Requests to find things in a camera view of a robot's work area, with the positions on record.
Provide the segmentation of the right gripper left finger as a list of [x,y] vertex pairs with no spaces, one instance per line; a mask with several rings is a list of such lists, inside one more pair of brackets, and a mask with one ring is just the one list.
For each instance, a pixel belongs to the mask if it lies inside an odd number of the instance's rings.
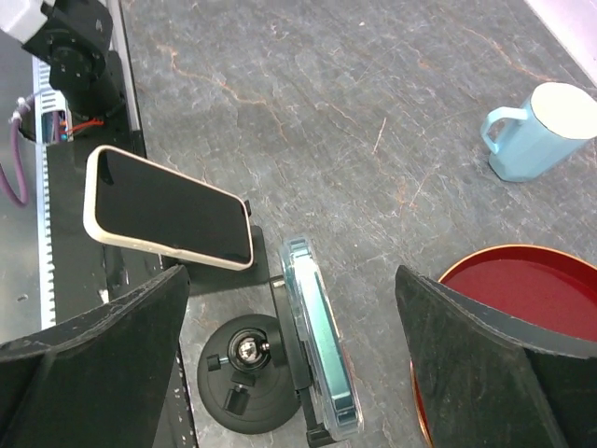
[[189,296],[175,266],[1,346],[4,447],[150,447]]

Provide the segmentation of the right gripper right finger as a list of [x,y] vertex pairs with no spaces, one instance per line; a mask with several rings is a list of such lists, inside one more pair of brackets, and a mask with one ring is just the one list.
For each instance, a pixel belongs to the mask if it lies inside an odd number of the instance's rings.
[[596,344],[401,265],[396,301],[436,447],[593,447]]

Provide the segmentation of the black round-base phone holder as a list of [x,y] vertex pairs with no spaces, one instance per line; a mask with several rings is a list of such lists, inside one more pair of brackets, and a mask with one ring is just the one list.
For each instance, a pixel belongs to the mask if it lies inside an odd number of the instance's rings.
[[282,427],[297,412],[310,447],[335,442],[316,416],[314,368],[299,339],[281,275],[269,281],[275,316],[249,314],[218,328],[201,351],[197,384],[206,411],[222,427],[258,435]]

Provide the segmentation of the dark phone with grey case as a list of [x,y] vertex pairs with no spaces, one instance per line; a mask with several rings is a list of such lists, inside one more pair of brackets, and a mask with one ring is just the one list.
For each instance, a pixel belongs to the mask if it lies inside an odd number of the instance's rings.
[[307,356],[323,428],[331,440],[347,440],[362,429],[363,416],[353,370],[314,249],[307,237],[297,236],[283,242],[280,258],[291,315]]

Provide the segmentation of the phone with beige case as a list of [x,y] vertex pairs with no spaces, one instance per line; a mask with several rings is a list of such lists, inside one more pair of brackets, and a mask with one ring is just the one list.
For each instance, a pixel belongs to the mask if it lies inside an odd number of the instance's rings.
[[87,159],[83,226],[105,245],[230,271],[254,261],[240,197],[109,145]]

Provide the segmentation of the black folding phone stand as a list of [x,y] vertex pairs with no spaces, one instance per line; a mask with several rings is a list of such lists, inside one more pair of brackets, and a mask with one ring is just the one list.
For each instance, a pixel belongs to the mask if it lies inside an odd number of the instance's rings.
[[173,253],[160,256],[161,270],[184,269],[189,292],[198,295],[265,284],[263,232],[250,216],[249,203],[229,195],[164,206],[159,229]]

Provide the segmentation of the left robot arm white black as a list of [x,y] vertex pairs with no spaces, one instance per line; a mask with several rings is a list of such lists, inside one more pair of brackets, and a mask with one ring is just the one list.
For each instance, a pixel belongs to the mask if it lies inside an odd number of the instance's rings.
[[49,83],[80,118],[108,118],[124,103],[109,61],[113,20],[100,1],[3,1],[1,30],[50,67]]

